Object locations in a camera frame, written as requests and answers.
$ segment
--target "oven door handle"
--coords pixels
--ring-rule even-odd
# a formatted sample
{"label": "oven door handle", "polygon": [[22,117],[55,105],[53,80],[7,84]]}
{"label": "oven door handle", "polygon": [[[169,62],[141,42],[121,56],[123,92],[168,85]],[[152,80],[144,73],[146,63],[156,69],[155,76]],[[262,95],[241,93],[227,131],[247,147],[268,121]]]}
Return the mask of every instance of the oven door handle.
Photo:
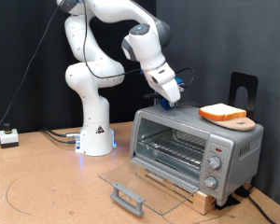
{"label": "oven door handle", "polygon": [[[144,214],[144,211],[142,210],[142,205],[143,202],[146,200],[145,198],[135,194],[134,192],[130,191],[129,189],[124,188],[120,183],[115,182],[112,184],[112,186],[114,187],[114,191],[113,194],[111,194],[111,198],[114,199],[117,203],[119,203],[121,206],[125,207],[126,209],[128,209],[130,212],[138,215],[139,217],[141,217]],[[137,204],[136,207],[134,207],[133,205],[131,205],[130,203],[128,203],[127,201],[123,200],[120,196],[119,196],[119,192],[125,193],[126,195],[128,195],[130,198],[133,198]]]}

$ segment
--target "wooden cutting board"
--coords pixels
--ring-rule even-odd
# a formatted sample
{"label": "wooden cutting board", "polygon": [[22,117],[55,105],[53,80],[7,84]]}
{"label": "wooden cutting board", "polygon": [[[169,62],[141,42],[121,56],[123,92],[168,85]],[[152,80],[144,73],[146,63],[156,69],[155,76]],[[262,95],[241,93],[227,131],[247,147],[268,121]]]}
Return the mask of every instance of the wooden cutting board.
{"label": "wooden cutting board", "polygon": [[219,126],[228,129],[238,130],[238,131],[250,131],[255,128],[255,122],[249,118],[238,118],[238,119],[230,119],[230,120],[223,120],[223,121],[216,121],[216,120],[209,119],[209,121]]}

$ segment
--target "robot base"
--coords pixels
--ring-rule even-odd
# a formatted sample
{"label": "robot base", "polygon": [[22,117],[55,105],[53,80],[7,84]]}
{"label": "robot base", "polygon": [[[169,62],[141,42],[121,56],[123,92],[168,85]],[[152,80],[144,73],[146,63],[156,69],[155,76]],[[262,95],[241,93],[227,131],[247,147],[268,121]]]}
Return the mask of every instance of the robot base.
{"label": "robot base", "polygon": [[86,123],[76,139],[76,153],[88,156],[104,156],[116,147],[114,132],[109,122],[103,124]]}

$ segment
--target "oven control knob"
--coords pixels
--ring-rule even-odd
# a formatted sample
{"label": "oven control knob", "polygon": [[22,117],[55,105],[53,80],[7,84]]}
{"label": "oven control knob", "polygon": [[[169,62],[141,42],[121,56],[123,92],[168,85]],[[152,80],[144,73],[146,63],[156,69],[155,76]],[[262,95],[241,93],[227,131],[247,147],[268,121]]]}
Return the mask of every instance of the oven control knob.
{"label": "oven control knob", "polygon": [[208,162],[214,170],[218,170],[221,167],[221,160],[218,157],[211,157]]}
{"label": "oven control knob", "polygon": [[208,176],[204,180],[204,184],[210,189],[215,189],[217,187],[217,180],[212,176]]}

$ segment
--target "blue led light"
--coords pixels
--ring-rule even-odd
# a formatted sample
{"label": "blue led light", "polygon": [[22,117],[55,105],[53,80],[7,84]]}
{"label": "blue led light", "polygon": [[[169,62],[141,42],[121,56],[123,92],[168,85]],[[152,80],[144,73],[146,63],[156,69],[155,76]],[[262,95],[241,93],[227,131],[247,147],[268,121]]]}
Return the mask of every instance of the blue led light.
{"label": "blue led light", "polygon": [[113,129],[112,130],[112,144],[113,144],[113,148],[116,148],[118,146],[118,144],[115,142],[115,132]]}

